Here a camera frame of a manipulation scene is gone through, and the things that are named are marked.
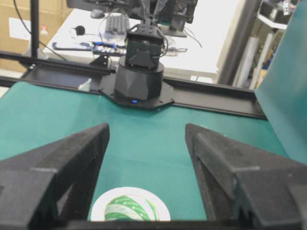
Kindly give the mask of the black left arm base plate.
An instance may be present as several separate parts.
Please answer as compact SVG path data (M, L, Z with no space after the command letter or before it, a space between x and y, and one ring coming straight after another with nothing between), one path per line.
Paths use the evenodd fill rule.
M174 88L162 73L110 74L100 83L100 92L118 105L142 109L173 104Z

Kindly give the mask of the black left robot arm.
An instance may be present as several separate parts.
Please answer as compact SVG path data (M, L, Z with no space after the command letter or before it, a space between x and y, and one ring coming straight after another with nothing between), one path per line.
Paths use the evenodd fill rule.
M127 9L141 21L126 33L126 54L118 62L114 83L114 101L120 105L153 108L174 102L173 87L163 80L169 43L158 27L159 15L166 8L169 17L191 23L197 1L186 0L184 12L175 13L175 0L131 0Z

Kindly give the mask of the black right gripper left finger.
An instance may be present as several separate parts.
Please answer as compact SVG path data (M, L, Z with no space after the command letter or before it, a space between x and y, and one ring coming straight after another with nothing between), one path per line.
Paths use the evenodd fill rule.
M66 230L86 222L109 142L101 123L0 162L0 227Z

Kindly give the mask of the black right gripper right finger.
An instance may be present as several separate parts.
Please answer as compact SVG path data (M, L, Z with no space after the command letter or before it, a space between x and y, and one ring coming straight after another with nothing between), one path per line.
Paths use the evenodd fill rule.
M188 123L185 141L208 220L257 230L307 227L304 163Z

